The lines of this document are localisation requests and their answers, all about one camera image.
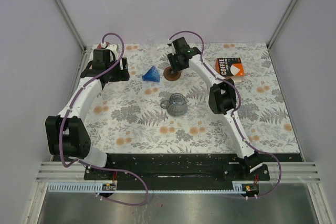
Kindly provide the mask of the brown wooden ring holder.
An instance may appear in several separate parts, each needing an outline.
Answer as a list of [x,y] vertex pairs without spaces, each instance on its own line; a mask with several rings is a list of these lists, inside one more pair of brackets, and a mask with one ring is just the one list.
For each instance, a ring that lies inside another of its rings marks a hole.
[[163,77],[168,81],[176,81],[181,77],[180,71],[174,71],[171,67],[167,67],[163,71]]

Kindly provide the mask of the blue cone dripper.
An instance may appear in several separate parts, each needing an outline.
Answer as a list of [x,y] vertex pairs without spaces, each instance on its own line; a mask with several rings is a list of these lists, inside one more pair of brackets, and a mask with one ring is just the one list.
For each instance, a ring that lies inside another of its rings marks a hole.
[[155,66],[152,66],[143,76],[143,81],[160,82],[160,73]]

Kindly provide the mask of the clear glass carafe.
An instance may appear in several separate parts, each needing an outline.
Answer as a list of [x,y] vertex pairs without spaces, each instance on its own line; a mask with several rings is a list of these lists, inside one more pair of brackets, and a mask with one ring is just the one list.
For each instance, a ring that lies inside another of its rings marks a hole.
[[188,111],[189,100],[180,93],[172,94],[169,99],[162,100],[160,107],[166,109],[167,113],[171,116],[183,116]]

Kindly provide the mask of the orange coffee filter box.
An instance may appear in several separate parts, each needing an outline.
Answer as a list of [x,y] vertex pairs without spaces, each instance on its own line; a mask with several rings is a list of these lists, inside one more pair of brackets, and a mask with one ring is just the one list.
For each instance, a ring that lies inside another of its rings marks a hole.
[[217,58],[215,69],[225,79],[232,79],[235,82],[241,82],[242,77],[245,76],[240,58]]

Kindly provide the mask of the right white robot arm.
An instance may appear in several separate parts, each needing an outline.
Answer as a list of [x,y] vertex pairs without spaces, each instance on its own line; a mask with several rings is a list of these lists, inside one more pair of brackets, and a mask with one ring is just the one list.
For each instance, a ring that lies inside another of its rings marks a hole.
[[203,59],[203,52],[190,47],[184,37],[170,40],[172,52],[167,55],[172,72],[190,68],[195,71],[209,88],[208,105],[214,114],[223,116],[224,123],[234,142],[239,161],[239,173],[243,179],[250,180],[263,166],[257,151],[247,144],[247,134],[238,116],[241,98],[234,82],[226,80]]

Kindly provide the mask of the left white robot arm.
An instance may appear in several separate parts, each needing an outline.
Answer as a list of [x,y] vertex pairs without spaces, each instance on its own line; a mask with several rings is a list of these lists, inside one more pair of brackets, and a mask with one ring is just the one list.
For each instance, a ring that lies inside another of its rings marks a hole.
[[109,179],[114,173],[113,165],[107,162],[107,153],[91,146],[90,136],[84,125],[91,105],[104,87],[113,82],[128,81],[127,58],[119,57],[117,45],[107,43],[93,50],[93,59],[80,75],[75,93],[57,116],[48,116],[45,121],[49,152],[64,158],[79,160],[96,166],[96,174]]

